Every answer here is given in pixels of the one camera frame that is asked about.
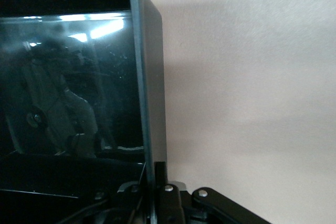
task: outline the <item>black machine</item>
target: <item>black machine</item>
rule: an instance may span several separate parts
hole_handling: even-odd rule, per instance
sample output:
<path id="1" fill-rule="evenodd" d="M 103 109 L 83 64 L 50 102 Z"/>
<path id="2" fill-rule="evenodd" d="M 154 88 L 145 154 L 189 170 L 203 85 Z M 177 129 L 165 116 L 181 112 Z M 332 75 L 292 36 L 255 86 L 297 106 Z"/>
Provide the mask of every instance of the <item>black machine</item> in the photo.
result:
<path id="1" fill-rule="evenodd" d="M 0 223 L 266 224 L 168 182 L 150 0 L 0 0 Z"/>

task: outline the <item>screw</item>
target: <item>screw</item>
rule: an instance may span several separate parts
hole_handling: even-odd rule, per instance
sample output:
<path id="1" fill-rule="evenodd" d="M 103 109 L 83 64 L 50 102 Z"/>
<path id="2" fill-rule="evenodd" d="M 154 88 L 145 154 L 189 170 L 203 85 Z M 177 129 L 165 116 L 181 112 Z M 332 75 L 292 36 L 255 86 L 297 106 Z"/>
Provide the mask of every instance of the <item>screw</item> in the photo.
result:
<path id="1" fill-rule="evenodd" d="M 166 185 L 166 186 L 164 187 L 164 190 L 165 190 L 165 191 L 172 191 L 172 190 L 174 190 L 174 187 L 172 187 L 171 185 Z"/>
<path id="2" fill-rule="evenodd" d="M 208 196 L 208 192 L 206 190 L 199 190 L 198 195 L 200 197 L 206 197 L 206 196 Z"/>
<path id="3" fill-rule="evenodd" d="M 102 191 L 99 191 L 96 193 L 96 195 L 94 196 L 95 200 L 101 200 L 104 197 L 104 193 Z"/>
<path id="4" fill-rule="evenodd" d="M 35 115 L 34 115 L 34 120 L 35 120 L 37 123 L 42 122 L 41 116 L 40 116 L 39 114 L 35 114 Z"/>

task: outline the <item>bolt head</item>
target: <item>bolt head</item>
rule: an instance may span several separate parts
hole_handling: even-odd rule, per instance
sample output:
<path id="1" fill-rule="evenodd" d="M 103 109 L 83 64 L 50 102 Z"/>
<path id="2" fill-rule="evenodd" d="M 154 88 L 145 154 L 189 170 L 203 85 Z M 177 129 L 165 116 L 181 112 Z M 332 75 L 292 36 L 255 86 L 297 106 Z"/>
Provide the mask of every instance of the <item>bolt head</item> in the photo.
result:
<path id="1" fill-rule="evenodd" d="M 174 190 L 174 187 L 172 187 L 171 185 L 166 185 L 166 186 L 164 187 L 164 190 L 165 190 L 165 191 L 172 191 L 172 190 Z"/>
<path id="2" fill-rule="evenodd" d="M 199 190 L 198 195 L 200 197 L 206 197 L 206 196 L 208 196 L 208 192 L 206 190 Z"/>
<path id="3" fill-rule="evenodd" d="M 39 114 L 35 114 L 35 115 L 34 115 L 34 120 L 35 120 L 37 123 L 42 122 L 41 116 L 40 116 Z"/>

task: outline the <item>clear plastic panel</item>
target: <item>clear plastic panel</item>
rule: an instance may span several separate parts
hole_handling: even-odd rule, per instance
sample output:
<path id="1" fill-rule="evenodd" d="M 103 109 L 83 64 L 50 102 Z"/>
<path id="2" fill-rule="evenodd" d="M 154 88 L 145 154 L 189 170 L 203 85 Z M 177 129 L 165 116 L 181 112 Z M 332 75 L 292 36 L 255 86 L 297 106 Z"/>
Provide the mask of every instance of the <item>clear plastic panel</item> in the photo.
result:
<path id="1" fill-rule="evenodd" d="M 2 18 L 0 43 L 1 145 L 79 157 L 143 152 L 129 11 Z"/>

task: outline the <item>white wall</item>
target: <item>white wall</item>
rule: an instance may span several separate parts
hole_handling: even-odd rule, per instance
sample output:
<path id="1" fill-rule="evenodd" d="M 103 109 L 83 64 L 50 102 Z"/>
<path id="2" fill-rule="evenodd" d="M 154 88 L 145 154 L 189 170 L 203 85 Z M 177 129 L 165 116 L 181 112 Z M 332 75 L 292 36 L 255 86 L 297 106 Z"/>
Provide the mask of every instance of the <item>white wall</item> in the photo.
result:
<path id="1" fill-rule="evenodd" d="M 336 223 L 336 0 L 152 0 L 169 179 L 268 221 Z"/>

